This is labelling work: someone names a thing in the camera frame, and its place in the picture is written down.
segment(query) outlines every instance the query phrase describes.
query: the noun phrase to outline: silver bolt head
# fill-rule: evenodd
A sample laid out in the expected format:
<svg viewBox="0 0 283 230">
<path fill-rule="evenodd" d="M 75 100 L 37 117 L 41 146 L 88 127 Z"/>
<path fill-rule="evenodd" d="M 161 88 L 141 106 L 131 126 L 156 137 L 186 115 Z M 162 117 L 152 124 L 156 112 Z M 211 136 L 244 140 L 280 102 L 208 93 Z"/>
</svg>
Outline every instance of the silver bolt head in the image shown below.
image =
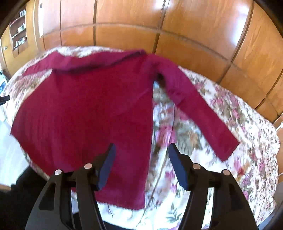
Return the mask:
<svg viewBox="0 0 283 230">
<path fill-rule="evenodd" d="M 224 169 L 223 170 L 223 174 L 226 175 L 226 176 L 229 176 L 230 175 L 230 171 L 227 170 L 227 169 Z"/>
<path fill-rule="evenodd" d="M 62 170 L 61 170 L 61 169 L 57 169 L 57 170 L 54 172 L 54 174 L 57 175 L 57 176 L 60 175 L 61 173 L 62 173 Z"/>
<path fill-rule="evenodd" d="M 91 168 L 92 168 L 92 164 L 91 163 L 85 164 L 85 169 L 91 169 Z"/>
</svg>

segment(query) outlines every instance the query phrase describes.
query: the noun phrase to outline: bed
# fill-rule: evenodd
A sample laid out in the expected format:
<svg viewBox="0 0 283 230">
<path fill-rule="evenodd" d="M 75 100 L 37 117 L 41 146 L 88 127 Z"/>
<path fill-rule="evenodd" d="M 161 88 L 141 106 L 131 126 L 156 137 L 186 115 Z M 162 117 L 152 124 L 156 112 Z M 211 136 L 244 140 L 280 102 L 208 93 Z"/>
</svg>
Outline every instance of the bed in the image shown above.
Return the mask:
<svg viewBox="0 0 283 230">
<path fill-rule="evenodd" d="M 0 107 L 8 124 L 12 126 L 21 104 L 52 72 L 50 69 L 23 77 L 28 67 L 52 52 L 83 57 L 105 50 L 118 51 L 97 46 L 57 47 L 24 65 L 2 92 L 2 95 L 11 96 L 11 100 Z M 190 192 L 184 191 L 178 184 L 167 154 L 168 144 L 174 142 L 181 153 L 189 155 L 194 163 L 201 164 L 207 170 L 230 170 L 248 200 L 257 224 L 261 223 L 276 206 L 273 196 L 278 183 L 276 154 L 280 142 L 274 126 L 230 91 L 202 75 L 179 68 L 240 144 L 227 161 L 221 162 L 194 122 L 188 119 L 155 83 L 152 150 L 145 187 L 146 206 L 142 210 L 128 210 L 99 203 L 103 220 L 129 229 L 178 229 Z M 48 179 L 48 176 L 29 158 L 28 153 L 23 150 L 23 154 L 29 165 Z M 76 195 L 73 194 L 72 197 L 72 208 L 75 212 Z M 209 190 L 203 228 L 209 226 L 212 203 L 213 190 Z"/>
</svg>

